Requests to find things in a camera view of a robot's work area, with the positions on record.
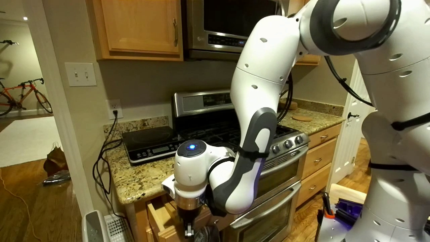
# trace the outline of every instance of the white rug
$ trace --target white rug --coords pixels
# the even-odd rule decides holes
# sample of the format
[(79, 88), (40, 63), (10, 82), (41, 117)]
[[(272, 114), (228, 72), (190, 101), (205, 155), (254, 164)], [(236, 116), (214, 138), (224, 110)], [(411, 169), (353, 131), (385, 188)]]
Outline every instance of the white rug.
[(0, 132), (0, 167), (44, 159), (54, 142), (61, 146), (54, 117), (13, 121)]

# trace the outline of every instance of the wall outlet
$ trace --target wall outlet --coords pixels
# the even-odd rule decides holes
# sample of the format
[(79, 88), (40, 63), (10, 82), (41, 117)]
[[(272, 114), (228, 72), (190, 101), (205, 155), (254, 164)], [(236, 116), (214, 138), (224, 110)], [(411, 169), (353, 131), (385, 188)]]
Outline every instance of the wall outlet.
[(92, 63), (66, 62), (67, 79), (71, 87), (97, 86)]
[(118, 111), (118, 118), (123, 118), (123, 109), (121, 108), (121, 100), (119, 99), (113, 99), (113, 100), (106, 100), (107, 105), (107, 113), (109, 114), (109, 119), (115, 119), (114, 110)]

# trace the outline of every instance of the white door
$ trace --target white door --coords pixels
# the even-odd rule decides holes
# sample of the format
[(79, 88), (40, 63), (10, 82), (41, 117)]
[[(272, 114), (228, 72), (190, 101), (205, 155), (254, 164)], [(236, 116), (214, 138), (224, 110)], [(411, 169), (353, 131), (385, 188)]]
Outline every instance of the white door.
[[(355, 61), (354, 64), (350, 86), (361, 98), (369, 101), (369, 95), (364, 85), (357, 61)], [(338, 137), (329, 185), (339, 182), (342, 178), (352, 173), (355, 156), (357, 155), (358, 146), (360, 145), (360, 139), (362, 137), (361, 124), (370, 111), (370, 106), (348, 94), (343, 112), (343, 117), (346, 120), (342, 125)], [(348, 118), (349, 113), (357, 116)]]

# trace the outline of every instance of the oven door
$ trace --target oven door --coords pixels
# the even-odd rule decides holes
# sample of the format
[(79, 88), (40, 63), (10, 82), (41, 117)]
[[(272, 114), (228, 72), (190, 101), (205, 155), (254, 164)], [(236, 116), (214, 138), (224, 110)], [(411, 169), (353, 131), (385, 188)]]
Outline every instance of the oven door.
[(285, 16), (289, 0), (186, 0), (187, 49), (241, 53), (255, 24)]
[(224, 242), (280, 242), (290, 232), (301, 183), (296, 182), (223, 230)]
[(251, 208), (300, 181), (307, 151), (308, 147), (302, 146), (265, 162)]

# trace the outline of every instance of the over-the-range microwave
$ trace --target over-the-range microwave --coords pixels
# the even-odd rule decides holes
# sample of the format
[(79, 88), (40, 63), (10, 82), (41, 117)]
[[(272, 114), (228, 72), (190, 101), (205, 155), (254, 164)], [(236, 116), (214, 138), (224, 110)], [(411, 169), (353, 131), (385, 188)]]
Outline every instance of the over-the-range microwave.
[(255, 24), (286, 16), (289, 0), (182, 0), (186, 59), (238, 60)]

